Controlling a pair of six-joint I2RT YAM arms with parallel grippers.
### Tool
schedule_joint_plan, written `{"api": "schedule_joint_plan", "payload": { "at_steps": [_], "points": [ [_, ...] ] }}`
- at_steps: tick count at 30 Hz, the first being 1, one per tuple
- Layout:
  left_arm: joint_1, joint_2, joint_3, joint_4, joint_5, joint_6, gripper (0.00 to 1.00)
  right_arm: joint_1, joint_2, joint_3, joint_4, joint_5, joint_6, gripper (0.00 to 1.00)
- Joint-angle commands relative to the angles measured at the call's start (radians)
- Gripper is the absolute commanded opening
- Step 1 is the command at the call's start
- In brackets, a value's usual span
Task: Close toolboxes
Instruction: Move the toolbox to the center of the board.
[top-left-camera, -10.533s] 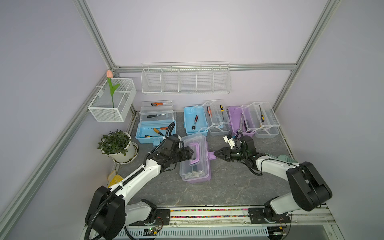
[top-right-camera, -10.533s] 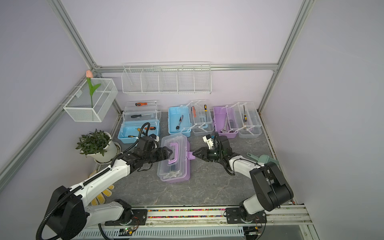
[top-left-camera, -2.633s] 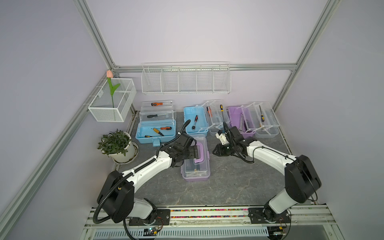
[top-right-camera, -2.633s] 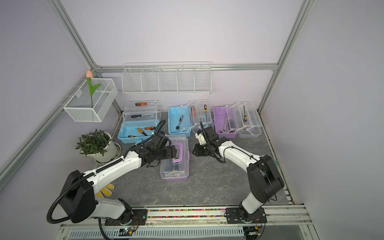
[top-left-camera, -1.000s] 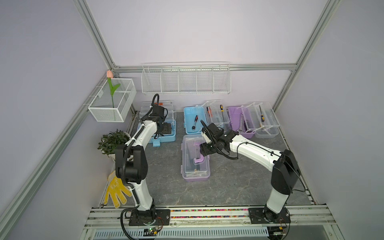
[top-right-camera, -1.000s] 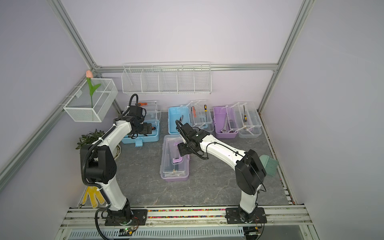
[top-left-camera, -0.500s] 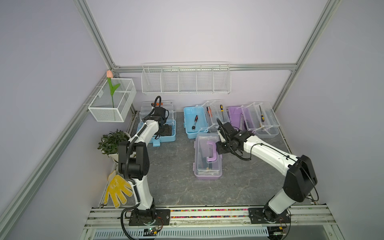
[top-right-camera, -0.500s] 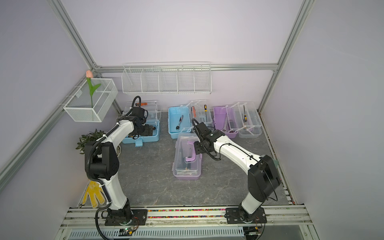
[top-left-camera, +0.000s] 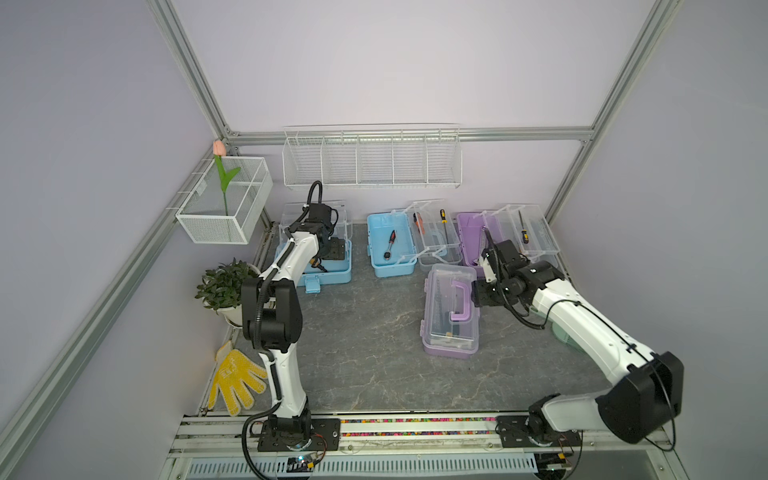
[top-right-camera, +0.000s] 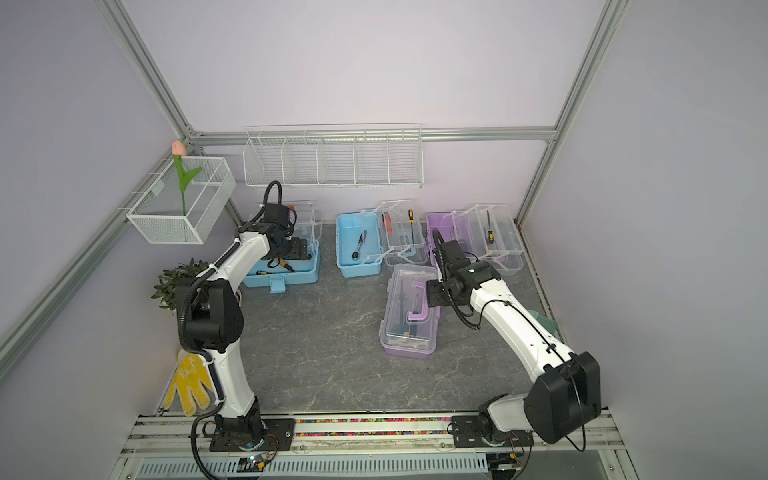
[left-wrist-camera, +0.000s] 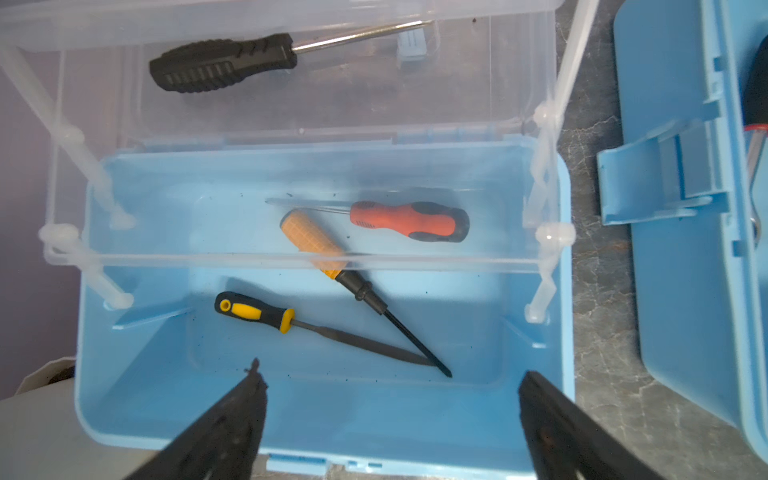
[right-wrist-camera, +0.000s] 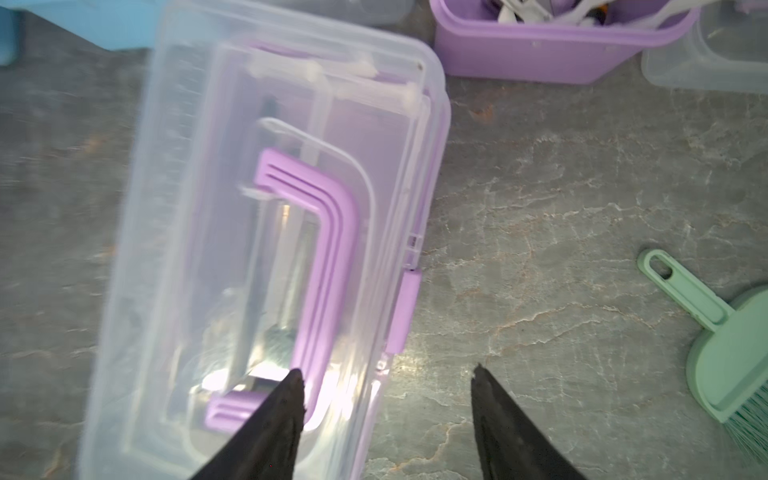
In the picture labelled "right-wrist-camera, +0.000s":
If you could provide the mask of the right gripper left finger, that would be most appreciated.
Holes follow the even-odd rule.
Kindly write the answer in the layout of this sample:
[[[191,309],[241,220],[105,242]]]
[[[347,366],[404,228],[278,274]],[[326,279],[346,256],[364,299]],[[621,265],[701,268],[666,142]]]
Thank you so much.
[[[292,369],[192,480],[291,480],[305,413],[303,376]]]

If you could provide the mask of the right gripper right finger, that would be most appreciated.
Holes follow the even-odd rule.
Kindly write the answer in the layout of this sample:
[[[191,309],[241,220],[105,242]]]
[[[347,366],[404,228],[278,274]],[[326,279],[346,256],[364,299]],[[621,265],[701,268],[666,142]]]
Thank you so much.
[[[471,380],[471,406],[485,480],[585,479],[482,365]]]

